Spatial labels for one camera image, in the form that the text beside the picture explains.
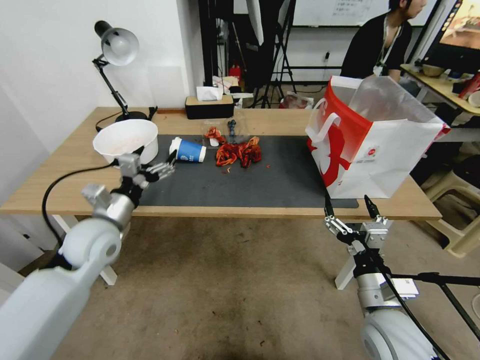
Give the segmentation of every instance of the red and white shopping bag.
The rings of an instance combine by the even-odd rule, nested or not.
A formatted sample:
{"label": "red and white shopping bag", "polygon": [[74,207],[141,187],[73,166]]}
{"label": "red and white shopping bag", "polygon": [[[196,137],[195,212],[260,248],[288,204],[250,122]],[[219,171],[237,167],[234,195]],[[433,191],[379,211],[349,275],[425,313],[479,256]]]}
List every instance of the red and white shopping bag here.
{"label": "red and white shopping bag", "polygon": [[330,196],[358,199],[391,197],[449,130],[388,76],[332,76],[305,132]]}

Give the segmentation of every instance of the plastic stool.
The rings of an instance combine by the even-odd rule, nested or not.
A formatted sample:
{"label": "plastic stool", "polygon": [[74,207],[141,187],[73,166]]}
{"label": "plastic stool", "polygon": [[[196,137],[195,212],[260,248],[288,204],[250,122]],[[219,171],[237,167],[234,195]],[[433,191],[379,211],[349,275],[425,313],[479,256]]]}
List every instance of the plastic stool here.
{"label": "plastic stool", "polygon": [[[464,160],[425,193],[434,202],[451,190],[457,191],[480,207],[480,155]],[[456,257],[462,258],[480,245],[480,216],[463,230],[443,219],[427,223],[448,238],[449,243],[445,250]]]}

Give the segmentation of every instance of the tissue box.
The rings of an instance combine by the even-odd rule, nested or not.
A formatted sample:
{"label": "tissue box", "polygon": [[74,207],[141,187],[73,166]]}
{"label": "tissue box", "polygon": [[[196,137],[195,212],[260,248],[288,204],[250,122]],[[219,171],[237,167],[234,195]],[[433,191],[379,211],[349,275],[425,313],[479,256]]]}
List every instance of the tissue box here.
{"label": "tissue box", "polygon": [[223,95],[221,100],[199,101],[196,96],[188,96],[185,111],[189,119],[230,118],[234,115],[234,99]]}

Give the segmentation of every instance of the lamp shade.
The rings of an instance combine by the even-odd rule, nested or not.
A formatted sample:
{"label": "lamp shade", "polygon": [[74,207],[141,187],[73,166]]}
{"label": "lamp shade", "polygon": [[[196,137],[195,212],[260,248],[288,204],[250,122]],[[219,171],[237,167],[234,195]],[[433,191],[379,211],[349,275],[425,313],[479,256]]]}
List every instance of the lamp shade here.
{"label": "lamp shade", "polygon": [[130,64],[139,52],[139,40],[133,32],[120,27],[111,27],[106,21],[97,21],[95,32],[101,40],[101,52],[113,65]]}

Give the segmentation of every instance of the black mat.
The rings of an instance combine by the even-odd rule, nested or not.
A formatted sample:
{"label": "black mat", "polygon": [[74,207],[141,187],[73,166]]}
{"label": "black mat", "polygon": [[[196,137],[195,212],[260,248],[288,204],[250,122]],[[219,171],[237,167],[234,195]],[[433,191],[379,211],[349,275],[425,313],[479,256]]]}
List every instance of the black mat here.
{"label": "black mat", "polygon": [[[174,135],[158,136],[158,155],[165,161]],[[182,136],[201,143],[199,135]],[[306,136],[260,136],[262,160],[247,169],[215,165],[216,149],[207,149],[203,163],[178,161],[175,173],[152,183],[140,199],[147,206],[219,206],[323,208],[320,173],[307,148]],[[357,208],[355,199],[332,200],[335,208]]]}

